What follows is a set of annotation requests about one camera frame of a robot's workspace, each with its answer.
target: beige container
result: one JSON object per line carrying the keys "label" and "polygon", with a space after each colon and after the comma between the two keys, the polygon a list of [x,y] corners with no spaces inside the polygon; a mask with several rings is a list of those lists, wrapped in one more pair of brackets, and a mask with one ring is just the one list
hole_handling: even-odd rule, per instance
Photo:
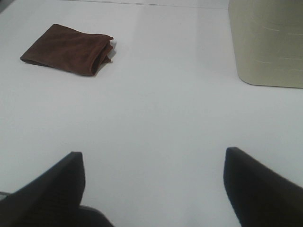
{"label": "beige container", "polygon": [[239,77],[303,88],[303,0],[230,0]]}

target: white floor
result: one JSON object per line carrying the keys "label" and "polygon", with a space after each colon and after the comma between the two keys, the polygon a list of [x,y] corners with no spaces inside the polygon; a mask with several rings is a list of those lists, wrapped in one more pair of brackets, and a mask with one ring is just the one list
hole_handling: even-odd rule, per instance
{"label": "white floor", "polygon": [[[88,78],[20,61],[54,23],[113,36],[113,63]],[[303,186],[302,90],[238,78],[226,9],[15,0],[0,31],[1,191],[82,151],[82,204],[116,227],[239,227],[229,146]]]}

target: black object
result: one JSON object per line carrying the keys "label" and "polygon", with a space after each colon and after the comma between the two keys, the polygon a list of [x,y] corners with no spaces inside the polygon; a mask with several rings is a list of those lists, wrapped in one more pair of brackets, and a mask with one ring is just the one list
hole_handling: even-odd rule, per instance
{"label": "black object", "polygon": [[242,227],[303,227],[303,189],[238,148],[226,150],[224,185]]}
{"label": "black object", "polygon": [[71,152],[0,201],[0,227],[113,227],[99,211],[80,206],[84,187],[82,154]]}

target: beige bin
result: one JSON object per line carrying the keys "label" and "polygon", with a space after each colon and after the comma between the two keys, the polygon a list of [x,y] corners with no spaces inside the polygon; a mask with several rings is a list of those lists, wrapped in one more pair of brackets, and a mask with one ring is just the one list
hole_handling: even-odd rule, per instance
{"label": "beige bin", "polygon": [[230,0],[229,17],[243,81],[303,88],[303,0]]}

